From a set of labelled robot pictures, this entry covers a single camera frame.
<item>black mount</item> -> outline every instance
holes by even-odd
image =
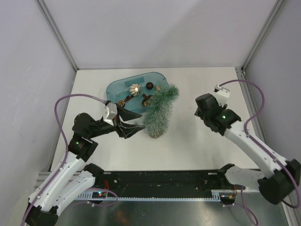
[[[87,162],[98,146],[97,142],[91,140],[92,138],[117,132],[119,137],[127,139],[145,128],[143,125],[133,125],[122,122],[120,117],[123,121],[128,121],[140,118],[142,115],[128,111],[120,105],[116,106],[118,113],[113,119],[113,125],[106,123],[103,120],[103,117],[100,120],[95,121],[87,113],[77,115],[74,119],[74,126],[72,127],[74,135],[69,143],[69,151],[77,155],[77,158],[81,158]]]
[[[295,159],[292,161],[287,161],[286,164],[287,165],[285,167],[291,173],[296,181],[296,184],[299,186],[301,164]],[[270,178],[258,180],[258,184],[259,191],[262,196],[270,203],[277,205],[286,196],[288,196],[295,189],[295,187],[283,169],[280,171],[276,169],[274,173],[275,174]]]
[[[241,121],[240,117],[232,110],[219,106],[216,98],[207,93],[196,98],[198,108],[195,116],[200,117],[204,124],[213,132],[224,136],[226,129],[231,128],[231,124]]]
[[[52,207],[49,212],[41,211],[41,207],[33,206],[29,211],[25,222],[31,226],[54,226],[58,220],[56,207]]]

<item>metallic ornament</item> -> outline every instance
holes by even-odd
[[[133,95],[135,97],[140,94],[141,87],[138,84],[133,84],[130,86],[129,91],[130,91],[131,95]]]

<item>metal floor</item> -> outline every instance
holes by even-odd
[[[288,226],[282,205],[268,203],[259,193],[244,194],[261,226]],[[237,203],[242,203],[240,194]],[[70,204],[55,226],[251,226],[241,207],[218,202],[127,202],[109,207]]]

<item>blue plastic tray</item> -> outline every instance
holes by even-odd
[[[154,84],[153,89],[148,90],[145,87],[148,82],[152,82]],[[142,97],[143,93],[147,96],[154,95],[156,86],[164,87],[168,85],[164,75],[158,72],[139,74],[133,77],[114,81],[110,85],[108,85],[106,91],[108,100],[110,100],[112,103],[116,103],[119,100],[124,100],[127,96],[131,96],[128,89],[132,84],[135,83],[140,85],[141,93],[126,102],[125,109],[136,113],[143,113],[148,109],[147,106],[143,107],[142,105],[142,101],[144,100],[144,98]]]

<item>white table surface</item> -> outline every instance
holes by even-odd
[[[99,145],[87,164],[93,162],[104,170],[208,170],[219,169],[227,163],[257,168],[240,148],[212,132],[194,116],[195,98],[213,92],[217,83],[237,79],[233,67],[79,70],[72,94],[86,93],[106,99],[105,91],[111,82],[147,72],[162,73],[168,83],[174,83],[180,90],[167,133],[158,139],[149,138],[144,131],[130,139],[119,138],[117,133],[93,138]],[[228,108],[245,121],[249,113],[239,83],[229,84],[227,88],[231,93]],[[63,122],[68,141],[73,135],[74,118],[79,113],[86,112],[99,120],[103,109],[104,105],[93,99],[72,97]],[[61,135],[52,169],[64,151]]]

